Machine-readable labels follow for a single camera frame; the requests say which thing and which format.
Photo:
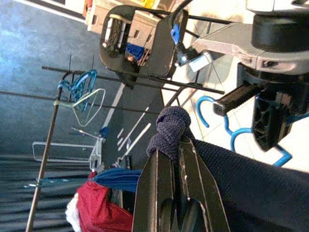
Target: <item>white cloth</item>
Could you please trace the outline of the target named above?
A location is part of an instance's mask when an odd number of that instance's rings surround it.
[[[79,213],[77,208],[78,193],[75,193],[72,200],[67,204],[66,219],[70,223],[75,232],[82,232],[79,224]]]

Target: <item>gray curtain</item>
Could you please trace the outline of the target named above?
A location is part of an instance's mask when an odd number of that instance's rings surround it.
[[[29,156],[0,155],[0,231],[24,232],[32,202],[34,188],[24,186],[35,183],[40,163]],[[88,164],[47,163],[47,178],[87,179]],[[79,183],[60,182],[42,187],[34,219],[34,231],[71,232],[65,210]]]

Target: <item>white tile floor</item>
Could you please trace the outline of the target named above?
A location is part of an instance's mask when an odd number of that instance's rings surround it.
[[[191,4],[189,4],[187,10],[191,15],[216,17],[243,23],[251,23],[253,19],[253,13],[245,9],[244,0],[194,0]],[[207,25],[207,22],[189,20],[187,29],[198,35],[205,35]],[[215,31],[220,27],[222,27],[222,25],[213,24],[210,32]],[[189,34],[185,35],[184,45],[186,47],[194,41],[195,38],[193,36]],[[236,87],[237,63],[237,58],[227,55],[223,56],[200,70],[198,82],[204,87],[224,90],[228,93]],[[176,70],[173,75],[173,80],[187,83],[194,81],[195,76],[196,73],[194,73],[189,66],[184,66]],[[163,90],[162,93],[165,103],[167,103],[174,94],[171,91],[165,90]],[[215,99],[221,97],[219,94],[193,89],[185,89],[179,96],[181,106],[186,109],[191,116],[192,123],[190,128],[193,134],[197,139],[230,149],[230,136],[224,130],[224,120],[221,116],[217,116],[213,112],[212,104],[210,102],[203,102],[201,107],[202,114],[209,123],[210,127],[206,128],[197,116],[196,102],[201,96],[211,96]],[[241,127],[251,127],[253,105],[254,98],[228,113],[230,129],[232,131]],[[296,122],[293,125],[290,134],[279,143],[293,155],[293,158],[284,165],[284,168],[309,172],[309,156],[306,154],[308,131],[309,118],[306,118]],[[238,136],[235,142],[235,147],[238,153],[268,164],[273,164],[281,157],[281,154],[275,148],[266,153],[262,151],[254,141],[252,134],[242,134]]]

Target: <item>red fabric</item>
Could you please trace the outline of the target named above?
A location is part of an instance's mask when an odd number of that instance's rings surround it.
[[[109,202],[109,189],[87,181],[77,189],[80,225],[83,232],[130,232],[133,216]]]

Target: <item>textured black grip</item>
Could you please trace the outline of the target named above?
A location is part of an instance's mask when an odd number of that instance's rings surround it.
[[[251,97],[259,93],[261,88],[257,85],[250,85],[245,82],[243,85],[224,95],[213,104],[213,110],[220,116],[225,116],[227,112],[245,103]]]

